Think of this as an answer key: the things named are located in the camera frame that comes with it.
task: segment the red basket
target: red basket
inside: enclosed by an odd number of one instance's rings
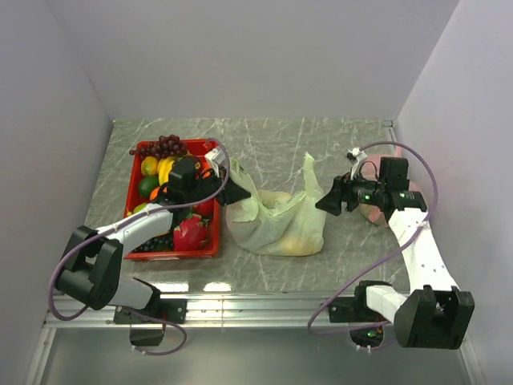
[[[204,155],[216,146],[214,142],[212,145],[207,145],[205,139],[188,139],[182,140],[186,143],[188,151],[201,159],[204,167],[208,167],[208,163],[204,159]],[[139,142],[137,148],[147,145],[149,142]],[[137,186],[143,179],[141,172],[141,163],[143,161],[134,156],[134,164],[131,168],[130,184],[128,186],[127,203],[125,204],[125,211],[123,217],[127,216],[129,211],[132,211],[136,206],[144,202],[149,202],[139,195]],[[129,253],[125,258],[132,261],[151,261],[163,259],[185,259],[185,258],[211,258],[215,257],[219,250],[219,236],[220,236],[220,206],[217,202],[214,204],[214,215],[208,223],[208,240],[203,249],[190,250],[190,251],[161,251],[154,253]]]

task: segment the avocado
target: avocado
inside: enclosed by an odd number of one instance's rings
[[[150,197],[151,192],[159,187],[159,177],[157,175],[150,175],[144,177],[140,182],[137,189],[139,190],[139,195],[142,198],[148,199]]]

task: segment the marble tabletop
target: marble tabletop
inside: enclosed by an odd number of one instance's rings
[[[296,192],[303,188],[301,166],[308,151],[315,173],[329,191],[336,175],[349,171],[348,148],[389,139],[380,120],[332,119],[157,119],[116,120],[86,225],[96,228],[122,218],[132,157],[141,140],[176,134],[182,138],[213,136],[238,159],[258,188]],[[380,148],[390,153],[389,148]],[[359,213],[328,215],[324,247],[309,257],[273,257],[250,253],[230,236],[223,219],[216,258],[171,261],[123,261],[122,273],[150,282],[162,291],[327,291],[335,290],[374,261],[396,249],[389,229],[369,223]],[[391,282],[398,291],[409,288],[400,257],[381,265],[366,279]]]

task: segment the gray wall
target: gray wall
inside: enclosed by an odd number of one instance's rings
[[[0,2],[0,378],[25,377],[46,284],[84,221],[111,122],[42,0]]]
[[[471,338],[490,384],[513,383],[511,20],[511,0],[462,0],[398,118],[438,177],[434,235],[475,296]]]
[[[46,0],[113,118],[395,118],[458,0]]]

